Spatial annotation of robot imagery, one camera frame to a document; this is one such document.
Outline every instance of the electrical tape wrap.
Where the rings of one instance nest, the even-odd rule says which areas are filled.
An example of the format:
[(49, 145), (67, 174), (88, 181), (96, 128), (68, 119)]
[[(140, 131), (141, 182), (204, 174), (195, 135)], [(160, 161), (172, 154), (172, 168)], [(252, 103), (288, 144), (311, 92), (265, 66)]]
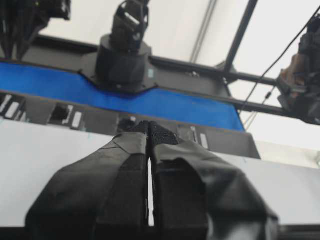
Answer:
[[(185, 230), (180, 231), (179, 225), (183, 221), (187, 230), (193, 228), (198, 237), (202, 237), (198, 239), (277, 239), (277, 215), (267, 206), (239, 168), (223, 161), (202, 146), (177, 137), (169, 141), (164, 139), (162, 144), (157, 140), (153, 145), (152, 155), (155, 161), (153, 164), (156, 166), (156, 209), (159, 210), (158, 218), (162, 231), (167, 233), (163, 239), (183, 235)], [(184, 194), (183, 189), (192, 191), (192, 196)], [(168, 202), (174, 205), (175, 199), (175, 207), (168, 209), (168, 206), (164, 205)], [(180, 205), (197, 210), (191, 212), (184, 209), (187, 213), (178, 219), (173, 215), (176, 214), (175, 208), (181, 208)], [(194, 237), (192, 233), (188, 233), (184, 239)]]
[[(59, 170), (27, 214), (31, 239), (99, 239), (105, 229), (112, 232), (125, 224), (131, 226), (131, 236), (139, 235), (146, 218), (146, 147), (143, 131), (122, 133)], [(118, 199), (121, 207), (115, 206)]]

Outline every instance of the black cable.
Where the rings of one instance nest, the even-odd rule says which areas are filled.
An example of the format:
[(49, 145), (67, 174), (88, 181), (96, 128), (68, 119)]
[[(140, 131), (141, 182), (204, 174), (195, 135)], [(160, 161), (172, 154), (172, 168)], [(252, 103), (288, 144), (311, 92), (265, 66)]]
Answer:
[(279, 60), (285, 55), (285, 53), (288, 51), (288, 49), (291, 47), (291, 45), (297, 40), (297, 38), (302, 34), (302, 32), (307, 28), (308, 24), (310, 23), (310, 21), (316, 16), (316, 14), (319, 12), (320, 10), (320, 6), (317, 8), (317, 10), (314, 12), (314, 14), (312, 15), (312, 17), (309, 19), (309, 21), (304, 25), (304, 27), (301, 29), (301, 31), (294, 37), (294, 39), (290, 42), (290, 44), (285, 48), (285, 50), (283, 51), (283, 53), (275, 60), (275, 62), (264, 72), (264, 74), (259, 78), (259, 80), (257, 80), (255, 82), (254, 87), (252, 88), (251, 92), (249, 93), (248, 97), (246, 98), (246, 100), (244, 101), (240, 113), (239, 115), (242, 113), (242, 111), (245, 109), (250, 97), (252, 96), (252, 94), (254, 93), (254, 91), (256, 90), (258, 84), (261, 83), (262, 79), (265, 77), (265, 75), (279, 62)]
[[(273, 88), (271, 89), (271, 91), (268, 92), (267, 95), (265, 95), (264, 100), (263, 100), (263, 102), (261, 103), (261, 105), (265, 105), (266, 101), (272, 96), (272, 93), (274, 92), (275, 89), (276, 89), (276, 86), (273, 86)], [(249, 119), (251, 119), (251, 118), (253, 117), (252, 120), (251, 120), (251, 122), (249, 123), (249, 125), (245, 128), (246, 131), (249, 130), (250, 126), (254, 123), (257, 115), (258, 115), (258, 112), (253, 112), (253, 113), (250, 115), (250, 117), (245, 121), (244, 124), (246, 124), (246, 123), (249, 121)]]

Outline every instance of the white label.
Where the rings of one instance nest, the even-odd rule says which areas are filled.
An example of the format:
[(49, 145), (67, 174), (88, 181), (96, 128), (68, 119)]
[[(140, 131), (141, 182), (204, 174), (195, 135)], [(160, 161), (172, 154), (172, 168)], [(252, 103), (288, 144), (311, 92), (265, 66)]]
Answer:
[(74, 118), (73, 118), (73, 121), (72, 121), (72, 127), (73, 128), (77, 129), (80, 126), (81, 118), (82, 118), (82, 113), (77, 111), (74, 114)]
[(6, 96), (5, 96), (4, 101), (3, 101), (3, 103), (2, 103), (1, 106), (0, 106), (0, 113), (2, 113), (2, 112), (5, 110), (7, 104), (9, 103), (9, 101), (10, 101), (11, 99), (12, 99), (12, 95), (6, 95)]
[(205, 149), (209, 149), (207, 136), (205, 134), (201, 133), (200, 138), (201, 138), (202, 147), (204, 147)]
[(72, 114), (72, 111), (74, 110), (74, 106), (68, 105), (68, 109), (69, 109), (69, 114), (68, 114), (67, 119), (62, 121), (62, 124), (63, 124), (63, 125), (69, 123), (70, 116), (71, 116), (71, 114)]
[(11, 106), (9, 107), (9, 110), (6, 112), (5, 117), (7, 119), (12, 119), (12, 117), (15, 115), (16, 111), (18, 110), (20, 104), (18, 102), (13, 102)]

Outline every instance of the black metal frame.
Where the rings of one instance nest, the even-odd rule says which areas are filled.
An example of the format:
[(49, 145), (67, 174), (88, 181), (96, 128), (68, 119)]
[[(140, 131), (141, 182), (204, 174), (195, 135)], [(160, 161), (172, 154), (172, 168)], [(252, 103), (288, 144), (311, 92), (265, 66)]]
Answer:
[[(151, 87), (159, 87), (211, 98), (223, 103), (232, 104), (239, 110), (243, 107), (245, 102), (234, 99), (231, 96), (228, 84), (232, 81), (228, 80), (244, 80), (253, 83), (259, 81), (264, 85), (276, 86), (277, 83), (275, 79), (268, 77), (261, 79), (256, 75), (231, 71), (232, 64), (257, 2), (258, 0), (250, 0), (247, 5), (241, 24), (224, 64), (224, 69), (151, 56), (149, 58), (149, 62), (152, 66), (156, 67), (156, 71), (159, 72), (159, 76), (162, 76), (158, 81), (154, 81)], [(96, 53), (97, 51), (97, 45), (48, 36), (39, 36), (24, 57), (23, 62), (6, 60), (4, 58), (0, 59), (0, 61), (47, 67), (81, 74), (83, 56)], [(168, 74), (175, 74), (172, 76), (170, 81), (166, 80)], [(259, 112), (282, 117), (298, 118), (294, 113), (288, 112), (283, 108), (252, 102), (246, 103), (243, 110), (247, 112)]]

